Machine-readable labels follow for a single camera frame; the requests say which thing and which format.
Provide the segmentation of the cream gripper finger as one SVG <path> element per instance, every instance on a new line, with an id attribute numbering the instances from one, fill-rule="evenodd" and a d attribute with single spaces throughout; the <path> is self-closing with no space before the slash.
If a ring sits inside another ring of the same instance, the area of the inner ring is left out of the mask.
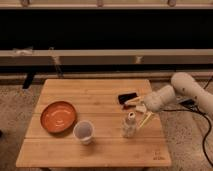
<path id="1" fill-rule="evenodd" d="M 138 128 L 142 128 L 149 120 L 151 117 L 154 115 L 153 112 L 147 112 L 147 116 L 144 118 L 144 120 L 139 124 Z"/>
<path id="2" fill-rule="evenodd" d="M 135 97 L 135 98 L 133 98 L 133 99 L 127 100 L 124 104 L 138 102 L 140 99 L 141 99 L 141 97 L 138 96 L 138 97 Z"/>

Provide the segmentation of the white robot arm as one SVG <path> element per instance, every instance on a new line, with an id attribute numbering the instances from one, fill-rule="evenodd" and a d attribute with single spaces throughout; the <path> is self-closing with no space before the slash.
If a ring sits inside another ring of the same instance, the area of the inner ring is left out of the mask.
<path id="1" fill-rule="evenodd" d="M 188 73 L 177 72 L 171 77 L 171 83 L 143 97 L 128 100 L 125 106 L 143 106 L 143 112 L 158 112 L 175 101 L 177 95 L 188 97 L 207 114 L 213 114 L 213 94 L 202 88 Z"/>

